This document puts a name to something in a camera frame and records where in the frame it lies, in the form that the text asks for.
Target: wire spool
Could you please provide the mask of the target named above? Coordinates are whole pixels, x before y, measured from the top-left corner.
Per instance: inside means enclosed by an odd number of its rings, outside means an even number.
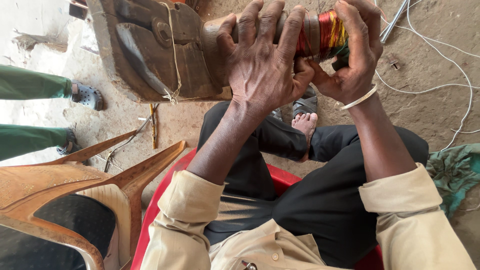
[[[237,14],[237,23],[241,13]],[[283,11],[276,25],[274,44],[278,44],[288,12]],[[202,46],[205,62],[212,79],[221,87],[228,86],[228,79],[223,61],[216,43],[218,29],[226,17],[208,21],[202,29]],[[238,27],[232,29],[232,39],[238,43]],[[348,65],[348,34],[343,22],[337,17],[335,10],[328,10],[320,14],[306,12],[297,42],[295,56],[308,57],[316,62],[323,62],[334,56],[337,61],[332,64],[335,70]]]

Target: red plastic chair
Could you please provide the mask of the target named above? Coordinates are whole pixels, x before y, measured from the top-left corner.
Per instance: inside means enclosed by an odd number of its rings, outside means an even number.
[[[142,230],[140,232],[140,238],[138,239],[137,249],[135,251],[135,256],[133,257],[131,270],[140,270],[140,265],[145,255],[145,250],[147,248],[148,242],[150,242],[150,236],[148,235],[148,226],[152,224],[155,217],[160,212],[160,209],[157,206],[157,202],[165,192],[165,189],[172,181],[173,172],[182,171],[187,168],[190,161],[195,156],[197,148],[190,151],[181,158],[177,163],[175,163],[172,168],[167,172],[165,177],[162,179],[160,184],[153,194],[152,200],[148,205],[147,211],[145,213],[144,221],[142,223]],[[275,191],[278,195],[283,194],[289,186],[301,180],[300,177],[297,177],[289,172],[281,170],[277,167],[274,167],[270,164],[267,164],[270,175],[272,176],[273,183],[275,186]],[[360,260],[355,265],[355,270],[384,270],[383,261],[382,261],[382,251],[378,245],[367,254],[362,260]]]

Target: plastic chair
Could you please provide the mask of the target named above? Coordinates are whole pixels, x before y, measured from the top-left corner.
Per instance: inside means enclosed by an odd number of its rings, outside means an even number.
[[[129,269],[142,226],[142,191],[186,148],[185,141],[117,175],[84,166],[86,160],[128,139],[134,131],[84,148],[63,158],[27,166],[0,167],[0,226],[76,249],[89,270],[103,270],[98,249],[81,235],[34,216],[43,205],[72,193],[109,207],[119,230],[119,263]]]
[[[140,231],[140,238],[138,240],[137,250],[135,256],[133,257],[131,270],[140,270],[140,265],[145,255],[145,250],[150,242],[150,236],[148,235],[148,226],[152,224],[155,217],[160,212],[160,209],[157,206],[157,202],[165,192],[165,189],[170,184],[172,180],[173,173],[175,171],[182,171],[187,168],[190,161],[195,156],[197,148],[194,148],[190,153],[183,156],[177,163],[175,163],[172,168],[167,172],[165,177],[162,179],[157,189],[155,190],[152,200],[148,205],[148,208],[145,212],[144,221],[142,223],[142,230]],[[275,166],[267,164],[270,175],[272,176],[273,183],[275,186],[275,191],[278,195],[282,195],[289,186],[301,180],[300,177],[297,177],[289,172],[286,172],[282,169],[279,169]],[[355,265],[355,270],[384,270],[383,261],[382,261],[382,251],[380,246],[377,245],[374,250],[369,254],[363,257]]]

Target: beige shirt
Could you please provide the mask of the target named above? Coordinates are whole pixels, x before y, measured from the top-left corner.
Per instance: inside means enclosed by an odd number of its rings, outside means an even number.
[[[217,217],[223,188],[188,171],[175,172],[158,201],[161,212],[149,227],[141,269],[244,270],[241,260],[258,270],[337,269],[324,264],[311,234],[295,237],[274,220],[210,246],[203,230]],[[377,241],[386,270],[475,269],[421,164],[359,191],[365,209],[380,215]]]

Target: yellow stick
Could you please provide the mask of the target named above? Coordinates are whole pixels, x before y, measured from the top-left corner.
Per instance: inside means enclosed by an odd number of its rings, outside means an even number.
[[[156,149],[155,117],[153,115],[153,104],[150,104],[150,119],[152,120],[152,149]]]

